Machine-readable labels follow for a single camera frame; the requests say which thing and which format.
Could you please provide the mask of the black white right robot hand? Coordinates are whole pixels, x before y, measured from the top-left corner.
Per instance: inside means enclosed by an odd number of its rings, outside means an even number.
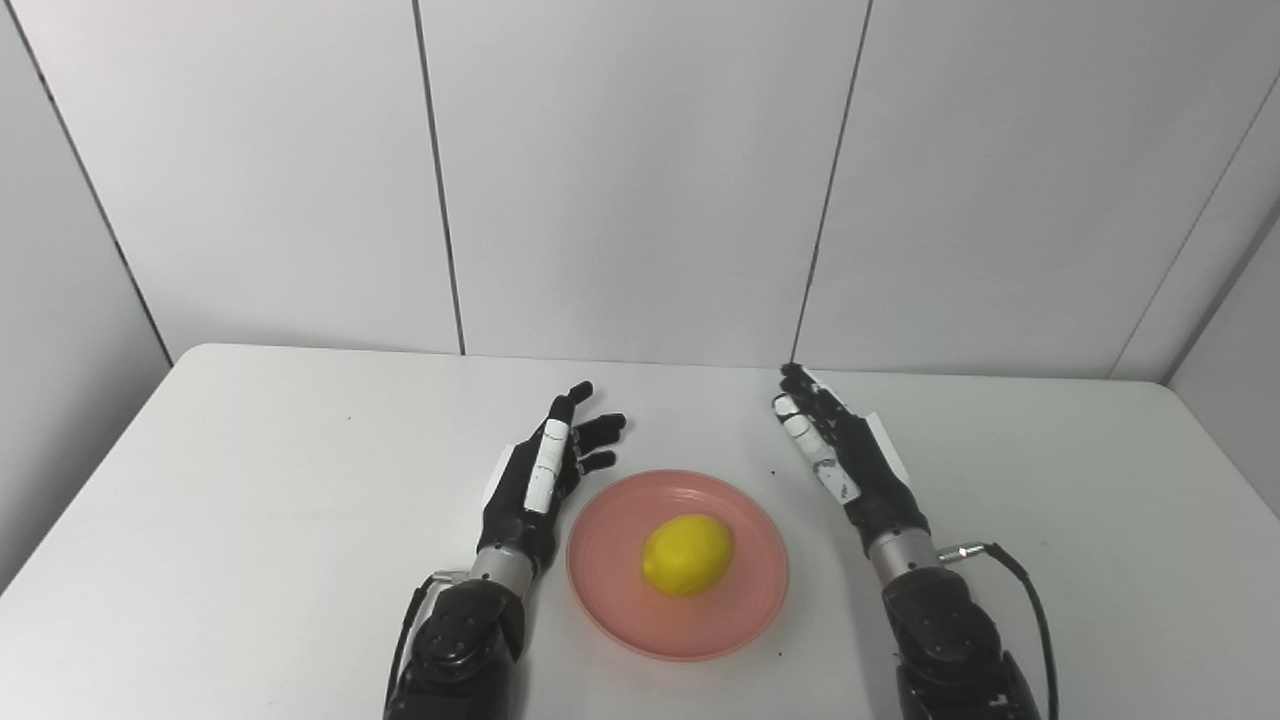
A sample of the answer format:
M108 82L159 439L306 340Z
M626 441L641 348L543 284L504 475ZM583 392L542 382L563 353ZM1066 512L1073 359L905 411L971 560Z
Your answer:
M780 372L774 418L856 529L864 552L883 536L929 533L925 514L891 466L870 418L851 413L804 365L786 363Z

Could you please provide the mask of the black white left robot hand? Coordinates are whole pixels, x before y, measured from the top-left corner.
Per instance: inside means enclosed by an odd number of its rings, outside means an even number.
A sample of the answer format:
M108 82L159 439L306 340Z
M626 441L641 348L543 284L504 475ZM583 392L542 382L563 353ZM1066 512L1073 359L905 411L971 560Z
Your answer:
M584 477L614 466L614 446L627 425L622 413L576 421L579 406L593 395L594 384L584 380L557 396L545 419L511 450L483 510L479 551L516 552L535 575L550 566L564 501Z

